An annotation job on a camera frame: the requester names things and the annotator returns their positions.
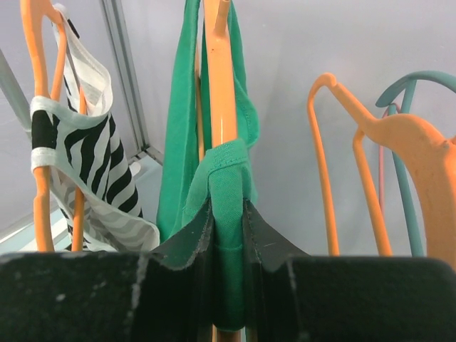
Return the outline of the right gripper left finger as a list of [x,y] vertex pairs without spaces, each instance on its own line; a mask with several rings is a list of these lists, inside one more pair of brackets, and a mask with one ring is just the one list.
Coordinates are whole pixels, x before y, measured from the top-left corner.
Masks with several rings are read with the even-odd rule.
[[209,202],[151,252],[1,257],[3,341],[210,341]]

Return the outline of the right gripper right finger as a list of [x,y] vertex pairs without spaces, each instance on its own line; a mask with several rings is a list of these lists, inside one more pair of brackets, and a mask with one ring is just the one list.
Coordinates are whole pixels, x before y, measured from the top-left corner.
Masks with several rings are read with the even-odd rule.
[[311,256],[244,202],[248,341],[453,341],[455,272],[425,257]]

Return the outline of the green tank top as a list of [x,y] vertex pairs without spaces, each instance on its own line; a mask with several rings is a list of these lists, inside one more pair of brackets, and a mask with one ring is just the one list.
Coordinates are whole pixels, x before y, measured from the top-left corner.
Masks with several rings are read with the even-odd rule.
[[249,151],[259,139],[259,118],[247,92],[242,37],[235,10],[229,29],[238,137],[212,147],[206,68],[195,84],[199,2],[187,1],[172,74],[162,184],[157,211],[161,240],[190,223],[210,200],[215,223],[214,325],[238,331],[245,324],[242,215],[244,200],[255,202]]

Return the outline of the orange hanger front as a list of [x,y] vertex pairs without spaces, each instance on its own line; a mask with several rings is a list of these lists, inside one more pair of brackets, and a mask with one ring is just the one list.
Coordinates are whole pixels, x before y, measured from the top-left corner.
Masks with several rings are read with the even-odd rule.
[[242,175],[247,158],[238,136],[237,100],[229,37],[230,1],[204,2],[208,83],[202,84],[205,123],[212,141],[197,168],[190,194],[197,205],[211,203],[213,231],[212,323],[218,341],[240,341],[244,319],[242,290]]

